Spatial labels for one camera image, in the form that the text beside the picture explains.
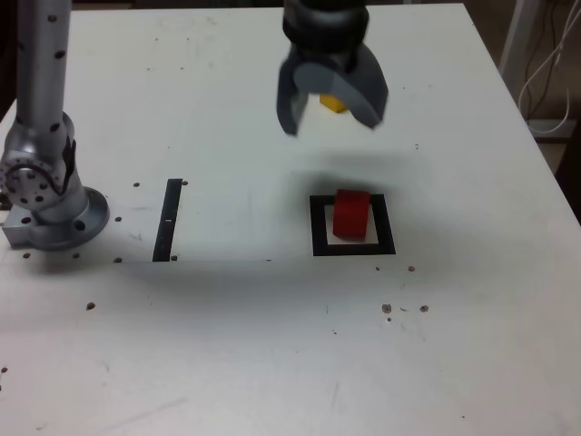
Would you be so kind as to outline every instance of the white cable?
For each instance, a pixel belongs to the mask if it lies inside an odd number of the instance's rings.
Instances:
[[[573,16],[573,13],[577,9],[578,5],[579,5],[579,0],[575,0],[575,2],[573,3],[573,6],[571,7],[571,10],[569,11],[569,15],[566,18],[565,27],[563,28],[563,36],[561,36],[561,41],[563,41],[563,39],[565,38],[565,32],[569,28],[569,23],[571,22],[571,17]],[[561,53],[563,53],[563,47],[564,47],[564,45],[561,45],[561,48],[559,48],[559,51],[556,55],[555,66],[559,65],[559,62],[561,60]]]
[[[575,7],[577,2],[578,2],[578,0],[575,1],[575,3],[573,4],[573,7]],[[537,76],[537,74],[539,74],[541,72],[541,70],[543,68],[545,68],[545,66],[547,65],[547,62],[549,62],[553,58],[553,56],[556,54],[556,52],[558,52],[563,47],[563,43],[565,42],[565,40],[566,40],[567,36],[569,35],[569,33],[571,32],[571,30],[573,29],[573,26],[575,25],[576,21],[579,19],[579,16],[581,16],[581,9],[579,11],[577,11],[575,18],[573,18],[573,21],[571,21],[570,25],[566,26],[565,31],[563,32],[563,36],[561,37],[561,41],[559,42],[559,44],[555,47],[555,49],[551,52],[551,54],[547,57],[547,59],[545,59],[545,62],[543,62],[543,64],[541,64],[537,68],[537,70],[533,73],[533,75],[531,75],[529,77],[529,79],[523,85],[523,88],[520,90],[520,94],[518,95],[518,111],[521,114],[522,114],[523,94],[525,93],[525,90],[528,88],[528,85]],[[565,117],[563,118],[561,123],[559,123],[559,125],[557,127],[555,127],[554,129],[547,130],[547,131],[535,130],[535,129],[532,129],[530,126],[528,127],[528,129],[531,132],[534,132],[536,134],[551,134],[551,133],[553,133],[555,130],[560,128],[566,122],[567,117],[569,116],[569,106],[570,106],[569,88],[567,87],[567,89],[566,89],[566,113],[565,113]]]

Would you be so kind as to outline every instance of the white square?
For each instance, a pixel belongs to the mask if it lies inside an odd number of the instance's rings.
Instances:
[[[333,204],[325,206],[325,224],[327,227],[327,244],[328,245],[358,245],[364,243],[379,243],[378,233],[375,228],[375,220],[373,219],[373,210],[371,209],[371,204],[369,205],[369,212],[367,215],[367,232],[365,234],[365,239],[352,240],[352,239],[341,239],[333,234],[333,214],[335,212],[335,206]]]

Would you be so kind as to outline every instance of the silver cylinder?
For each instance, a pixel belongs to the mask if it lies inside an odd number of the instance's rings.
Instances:
[[[19,0],[17,121],[37,134],[63,123],[72,0]]]

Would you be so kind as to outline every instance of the cable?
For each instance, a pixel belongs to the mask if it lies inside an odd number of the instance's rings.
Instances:
[[[551,37],[552,37],[552,41],[553,41],[553,50],[555,50],[555,48],[556,48],[555,10],[556,10],[556,5],[558,3],[559,3],[559,0],[552,0],[551,19],[549,22],[550,28],[551,28]],[[527,123],[530,121],[530,119],[533,116],[535,116],[535,113],[537,112],[538,108],[545,101],[545,98],[547,97],[548,87],[551,84],[551,77],[553,76],[553,69],[555,68],[555,63],[556,63],[555,60],[556,60],[556,57],[553,56],[553,59],[551,61],[551,66],[548,69],[547,79],[545,80],[545,89],[543,90],[541,97],[538,99],[537,104],[535,104],[535,107],[533,107],[532,110],[530,108],[532,102],[529,102],[529,104],[528,104]]]
[[[571,8],[571,13],[573,12],[573,10],[575,9],[575,6],[577,6],[578,3],[579,3],[579,0],[576,0],[575,1],[575,4]],[[581,10],[577,11],[577,13],[575,15],[575,18],[573,18],[573,20],[570,22],[570,24],[568,26],[566,26],[565,30],[563,31],[563,36],[561,37],[561,41],[559,42],[558,46],[551,52],[551,54],[547,57],[547,59],[545,59],[545,61],[543,62],[543,64],[541,64],[537,68],[537,70],[533,73],[533,75],[531,75],[530,78],[523,85],[523,89],[521,89],[520,94],[518,95],[518,111],[520,113],[522,113],[522,100],[523,100],[523,93],[525,92],[525,89],[528,88],[528,85],[537,76],[537,74],[543,68],[545,68],[545,65],[547,65],[547,62],[549,62],[551,59],[553,59],[553,56],[555,56],[555,54],[560,49],[562,49],[563,43],[565,42],[566,38],[569,36],[569,33],[571,32],[571,29],[573,29],[573,26],[575,25],[575,23],[579,19],[579,16],[581,16]],[[561,123],[559,123],[559,125],[557,127],[553,128],[551,130],[547,130],[547,131],[539,131],[539,130],[536,130],[536,129],[531,128],[530,126],[528,127],[528,129],[531,132],[534,132],[536,134],[551,134],[551,133],[553,133],[555,130],[559,129],[566,122],[567,117],[569,116],[569,106],[570,106],[570,101],[569,101],[569,88],[567,87],[567,89],[566,89],[566,113],[565,113],[565,117],[563,118],[563,121],[561,121]]]
[[[545,37],[545,23],[547,22],[547,14],[548,14],[548,7],[549,2],[545,3],[545,10],[543,11],[543,19],[541,21],[542,29],[541,33],[538,36],[537,42],[535,43],[535,48],[531,52],[530,56],[528,57],[527,68],[525,69],[525,83],[528,81],[528,70],[530,69],[530,65],[533,63],[533,58],[537,54],[538,49],[540,48],[541,44],[543,43],[543,38]],[[530,120],[531,117],[531,106],[533,105],[533,94],[531,93],[530,87],[527,86],[527,97],[528,97],[528,106],[527,106],[527,117],[526,121]]]
[[[569,11],[569,15],[566,18],[565,21],[565,28],[563,29],[563,36],[561,36],[561,41],[563,41],[565,39],[565,32],[566,30],[572,26],[569,25],[569,23],[571,22],[571,17],[573,16],[573,13],[575,12],[577,6],[579,5],[579,0],[575,0],[575,2],[573,3],[573,7],[571,7],[571,10]],[[556,56],[556,62],[555,64],[559,64],[560,60],[561,60],[561,53],[563,52],[563,46],[561,46],[561,48],[558,51],[558,55]]]

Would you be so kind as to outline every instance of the mounting base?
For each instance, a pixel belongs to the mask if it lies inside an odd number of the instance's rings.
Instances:
[[[53,251],[93,239],[109,220],[109,206],[95,189],[85,187],[84,191],[88,198],[84,210],[73,220],[59,224],[41,224],[30,211],[14,205],[2,228],[10,245]]]

